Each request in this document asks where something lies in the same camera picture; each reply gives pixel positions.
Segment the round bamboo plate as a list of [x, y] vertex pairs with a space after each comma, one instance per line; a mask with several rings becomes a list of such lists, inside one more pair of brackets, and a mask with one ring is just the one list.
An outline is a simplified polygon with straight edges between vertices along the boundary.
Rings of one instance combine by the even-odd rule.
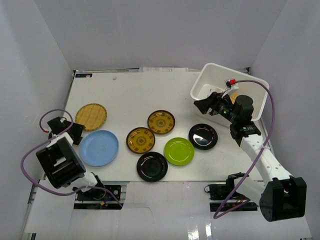
[[108, 117], [106, 108], [98, 103], [82, 106], [75, 115], [75, 123], [84, 126], [84, 130], [92, 132], [102, 127]]

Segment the blue plastic plate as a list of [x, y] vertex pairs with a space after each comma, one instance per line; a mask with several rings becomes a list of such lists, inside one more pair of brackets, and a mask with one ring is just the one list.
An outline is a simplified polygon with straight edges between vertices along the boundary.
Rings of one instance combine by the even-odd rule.
[[103, 167], [111, 163], [119, 152], [119, 141], [108, 130], [97, 130], [88, 134], [79, 145], [81, 160], [91, 167]]

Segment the black plate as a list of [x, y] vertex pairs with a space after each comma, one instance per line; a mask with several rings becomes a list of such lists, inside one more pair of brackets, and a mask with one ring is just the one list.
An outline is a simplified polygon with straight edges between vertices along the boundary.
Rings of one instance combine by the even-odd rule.
[[188, 139], [196, 149], [210, 150], [218, 142], [218, 133], [212, 126], [199, 123], [190, 128]]
[[162, 180], [167, 174], [168, 163], [162, 154], [151, 151], [143, 154], [138, 159], [136, 171], [143, 181], [155, 183]]

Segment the yellow patterned plate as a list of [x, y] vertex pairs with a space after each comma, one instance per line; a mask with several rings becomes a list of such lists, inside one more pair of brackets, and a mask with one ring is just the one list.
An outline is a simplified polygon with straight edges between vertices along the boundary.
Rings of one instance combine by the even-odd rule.
[[165, 135], [174, 129], [176, 119], [167, 110], [156, 110], [148, 116], [147, 125], [154, 134]]
[[128, 133], [125, 143], [131, 152], [145, 154], [155, 146], [156, 137], [148, 128], [137, 127]]

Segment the green plastic plate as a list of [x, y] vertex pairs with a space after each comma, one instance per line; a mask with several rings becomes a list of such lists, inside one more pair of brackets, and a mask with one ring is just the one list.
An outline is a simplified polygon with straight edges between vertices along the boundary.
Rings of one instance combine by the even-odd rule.
[[183, 137], [174, 137], [164, 146], [166, 160], [175, 166], [186, 166], [195, 156], [195, 148], [191, 142]]

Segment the black plate front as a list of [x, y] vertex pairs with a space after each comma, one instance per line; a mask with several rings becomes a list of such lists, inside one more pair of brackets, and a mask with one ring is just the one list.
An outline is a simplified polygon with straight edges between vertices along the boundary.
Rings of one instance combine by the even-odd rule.
[[155, 183], [162, 180], [167, 174], [168, 163], [162, 154], [151, 151], [143, 154], [138, 159], [136, 171], [143, 181]]

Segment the rectangular bamboo tray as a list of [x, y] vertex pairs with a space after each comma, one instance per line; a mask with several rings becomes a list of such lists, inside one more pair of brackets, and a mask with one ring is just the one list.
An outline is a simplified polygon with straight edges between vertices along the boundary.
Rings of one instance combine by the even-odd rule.
[[235, 93], [233, 93], [233, 94], [230, 96], [230, 99], [231, 99], [232, 101], [235, 101], [238, 96], [239, 96], [239, 94], [237, 94], [237, 93], [235, 92]]

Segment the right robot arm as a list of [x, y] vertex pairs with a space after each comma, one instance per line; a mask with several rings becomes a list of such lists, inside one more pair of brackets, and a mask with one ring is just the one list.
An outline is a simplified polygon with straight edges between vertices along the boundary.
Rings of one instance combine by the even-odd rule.
[[202, 114], [221, 115], [230, 122], [230, 134], [238, 146], [252, 160], [264, 184], [250, 178], [250, 173], [235, 173], [226, 180], [227, 199], [245, 196], [260, 208], [268, 222], [300, 218], [305, 215], [307, 184], [302, 177], [294, 177], [267, 148], [266, 139], [252, 121], [253, 100], [239, 95], [235, 101], [223, 93], [193, 103]]

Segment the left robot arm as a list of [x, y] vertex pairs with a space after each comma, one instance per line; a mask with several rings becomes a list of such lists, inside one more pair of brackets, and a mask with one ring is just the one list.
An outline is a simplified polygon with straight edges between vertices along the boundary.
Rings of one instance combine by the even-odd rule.
[[78, 146], [83, 139], [84, 126], [72, 124], [59, 116], [49, 120], [47, 124], [49, 137], [56, 138], [37, 151], [36, 157], [51, 185], [56, 189], [72, 187], [73, 191], [85, 186], [86, 188], [80, 190], [81, 195], [93, 200], [102, 199], [106, 187], [96, 174], [86, 171], [74, 150], [74, 146]]

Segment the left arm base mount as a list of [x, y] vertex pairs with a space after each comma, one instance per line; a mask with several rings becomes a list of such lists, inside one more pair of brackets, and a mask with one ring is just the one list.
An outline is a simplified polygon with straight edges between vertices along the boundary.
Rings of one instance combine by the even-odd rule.
[[76, 194], [73, 208], [75, 210], [121, 210], [122, 186], [119, 184], [99, 185], [107, 189], [90, 189]]

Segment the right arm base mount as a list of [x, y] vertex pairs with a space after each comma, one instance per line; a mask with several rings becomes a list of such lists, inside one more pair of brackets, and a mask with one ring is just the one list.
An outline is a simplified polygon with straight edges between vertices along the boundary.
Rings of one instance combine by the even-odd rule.
[[[208, 184], [204, 187], [204, 192], [209, 195], [209, 205], [210, 205], [210, 211], [216, 212], [216, 210], [219, 208], [223, 200], [228, 196], [229, 191], [226, 186], [226, 184]], [[235, 193], [226, 204], [221, 209], [221, 212], [225, 212], [229, 209], [232, 209], [242, 203], [247, 201], [247, 198], [244, 195]], [[237, 208], [234, 210], [234, 212], [253, 212], [257, 211], [258, 206], [250, 201], [246, 203], [245, 205]]]

